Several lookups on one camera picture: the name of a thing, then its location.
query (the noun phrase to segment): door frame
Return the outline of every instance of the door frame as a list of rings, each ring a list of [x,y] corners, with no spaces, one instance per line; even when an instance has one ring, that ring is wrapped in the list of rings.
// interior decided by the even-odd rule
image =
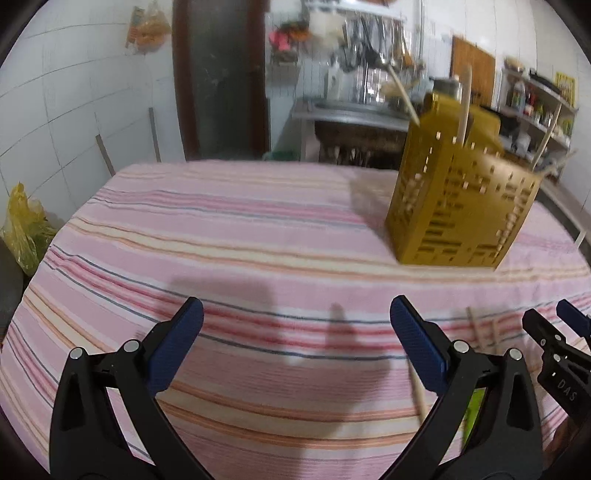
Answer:
[[[199,112],[193,95],[189,9],[192,0],[173,1],[173,69],[178,126],[185,159],[202,159]],[[270,0],[248,0],[249,74],[251,77],[251,149],[261,157],[269,149],[268,102],[265,95],[265,13]]]

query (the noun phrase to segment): doorway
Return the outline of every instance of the doorway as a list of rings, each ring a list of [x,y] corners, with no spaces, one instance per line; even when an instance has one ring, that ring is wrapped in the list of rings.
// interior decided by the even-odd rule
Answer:
[[[175,4],[175,83],[186,158],[260,159],[268,150],[268,0]]]

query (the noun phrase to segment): blue rubber grip pad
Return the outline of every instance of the blue rubber grip pad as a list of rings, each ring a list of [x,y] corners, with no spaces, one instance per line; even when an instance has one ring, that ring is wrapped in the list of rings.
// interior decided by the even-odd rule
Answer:
[[[591,320],[584,313],[578,311],[569,301],[560,300],[556,306],[556,315],[571,327],[580,337],[591,335]]]
[[[146,387],[152,396],[170,386],[202,326],[203,304],[195,299],[150,357]]]
[[[437,395],[447,390],[447,365],[421,326],[424,320],[396,297],[390,306],[390,322],[425,388]]]

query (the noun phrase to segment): green object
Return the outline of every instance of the green object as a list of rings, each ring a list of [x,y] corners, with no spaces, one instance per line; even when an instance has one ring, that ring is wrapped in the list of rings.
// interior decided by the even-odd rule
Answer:
[[[463,439],[464,445],[468,441],[468,437],[470,436],[472,429],[474,428],[474,424],[476,423],[476,419],[478,418],[478,413],[480,412],[480,407],[482,407],[482,401],[484,400],[485,393],[486,388],[479,388],[478,390],[474,390],[474,393],[472,394],[472,398],[470,399],[470,403],[468,404],[468,410],[466,410],[466,426],[464,428]]]

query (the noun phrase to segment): pink object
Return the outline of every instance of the pink object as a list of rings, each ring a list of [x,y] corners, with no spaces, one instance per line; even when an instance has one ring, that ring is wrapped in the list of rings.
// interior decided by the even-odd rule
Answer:
[[[273,33],[269,35],[269,42],[276,50],[279,51],[286,51],[291,50],[290,46],[290,38],[287,33],[284,33],[279,30],[275,30]]]
[[[591,273],[568,233],[536,203],[495,272],[405,267],[384,229],[396,179],[226,161],[118,173],[58,233],[10,325],[0,404],[23,442],[47,467],[51,409],[72,348],[114,351],[142,339],[191,295],[203,301],[203,330],[158,399],[216,478],[384,473],[418,429],[388,317],[396,295],[452,339],[474,343],[470,307],[497,322],[503,351],[516,346],[539,368],[523,313],[535,307],[557,320],[563,298],[591,307]],[[536,392],[548,442],[564,412]],[[146,458],[112,398],[132,451]]]

